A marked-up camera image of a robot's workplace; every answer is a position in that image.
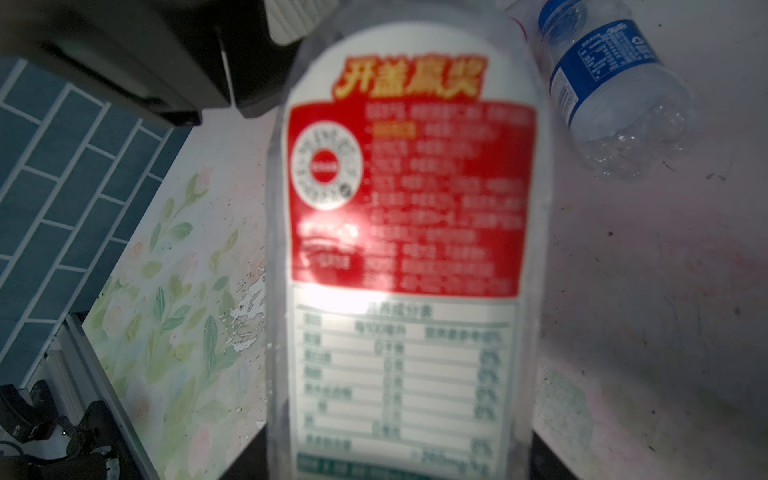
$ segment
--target yellow chinese characters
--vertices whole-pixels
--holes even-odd
[[[488,60],[476,55],[349,58],[333,87],[333,96],[336,100],[353,94],[369,98],[477,98],[487,66]]]

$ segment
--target barcode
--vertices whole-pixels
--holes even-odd
[[[578,103],[578,95],[576,95],[574,88],[571,86],[571,82],[568,81],[568,77],[565,76],[562,68],[559,68],[558,72],[554,74],[549,93],[557,102],[558,109],[563,115],[565,123],[570,125],[571,113],[573,113],[573,110]]]

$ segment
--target circular logo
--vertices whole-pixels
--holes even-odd
[[[355,196],[362,180],[362,151],[352,132],[333,121],[304,128],[290,155],[291,181],[303,202],[333,210]]]

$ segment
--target red circle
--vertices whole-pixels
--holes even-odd
[[[321,184],[329,184],[341,169],[339,158],[330,150],[320,150],[310,161],[310,172]]]

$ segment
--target white circle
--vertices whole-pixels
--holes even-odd
[[[339,169],[329,182],[320,182],[311,163],[322,151],[336,156]],[[317,121],[301,131],[290,155],[291,183],[301,200],[317,210],[333,210],[357,193],[362,181],[362,151],[351,131],[335,121]]]

